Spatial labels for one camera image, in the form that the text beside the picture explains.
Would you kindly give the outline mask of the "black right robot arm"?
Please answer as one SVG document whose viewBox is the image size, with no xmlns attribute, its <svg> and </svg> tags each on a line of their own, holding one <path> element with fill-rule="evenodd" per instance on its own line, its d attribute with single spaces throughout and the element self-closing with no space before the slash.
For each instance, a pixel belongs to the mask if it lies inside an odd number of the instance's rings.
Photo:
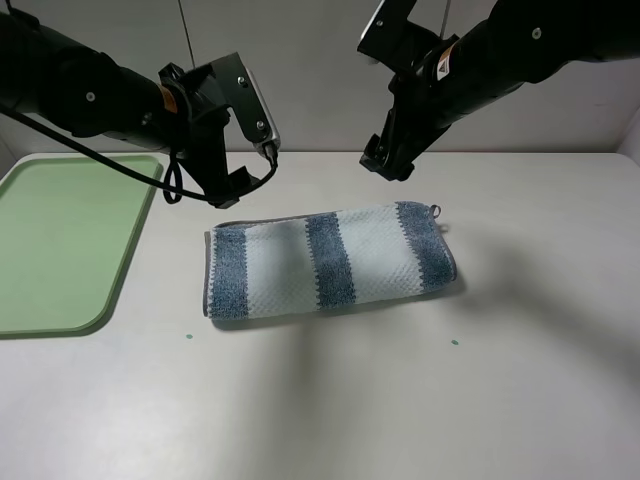
<svg viewBox="0 0 640 480">
<path fill-rule="evenodd" d="M 447 39 L 409 20 L 412 1 L 379 4 L 359 53 L 394 74 L 394 100 L 360 163 L 404 181 L 414 161 L 450 126 L 573 61 L 611 62 L 639 55 L 636 1 L 499 1 L 464 36 Z"/>
</svg>

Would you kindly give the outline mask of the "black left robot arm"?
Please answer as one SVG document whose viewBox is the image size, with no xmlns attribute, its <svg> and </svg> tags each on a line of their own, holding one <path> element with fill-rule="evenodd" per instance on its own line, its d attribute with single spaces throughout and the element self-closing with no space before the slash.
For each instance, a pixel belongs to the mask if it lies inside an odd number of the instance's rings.
<svg viewBox="0 0 640 480">
<path fill-rule="evenodd" d="M 229 171 L 224 129 L 227 101 L 206 93 L 209 67 L 186 72 L 169 64 L 150 80 L 12 8 L 1 16 L 1 104 L 38 115 L 75 138 L 106 136 L 169 155 L 166 184 L 187 172 L 227 208 L 258 179 L 244 167 Z"/>
</svg>

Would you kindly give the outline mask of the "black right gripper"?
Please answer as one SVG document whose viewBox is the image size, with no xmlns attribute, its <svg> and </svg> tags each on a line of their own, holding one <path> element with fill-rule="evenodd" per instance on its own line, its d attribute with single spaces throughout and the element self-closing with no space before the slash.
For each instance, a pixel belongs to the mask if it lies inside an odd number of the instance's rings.
<svg viewBox="0 0 640 480">
<path fill-rule="evenodd" d="M 446 131 L 437 126 L 429 102 L 435 97 L 435 73 L 440 57 L 459 36 L 442 39 L 436 34 L 402 34 L 394 48 L 389 84 L 393 106 L 383 132 L 367 142 L 359 163 L 389 181 L 406 181 L 414 170 L 410 149 L 425 150 Z"/>
</svg>

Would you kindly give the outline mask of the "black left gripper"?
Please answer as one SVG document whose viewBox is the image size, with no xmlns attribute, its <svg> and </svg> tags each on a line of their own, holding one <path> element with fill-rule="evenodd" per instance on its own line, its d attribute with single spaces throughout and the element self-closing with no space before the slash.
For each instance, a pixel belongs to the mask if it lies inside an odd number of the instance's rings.
<svg viewBox="0 0 640 480">
<path fill-rule="evenodd" d="M 178 107 L 177 138 L 172 149 L 187 172 L 217 209 L 228 209 L 235 198 L 253 190 L 246 167 L 228 173 L 224 129 L 229 124 L 229 103 L 210 63 L 185 71 L 169 63 L 159 71 L 161 85 Z"/>
</svg>

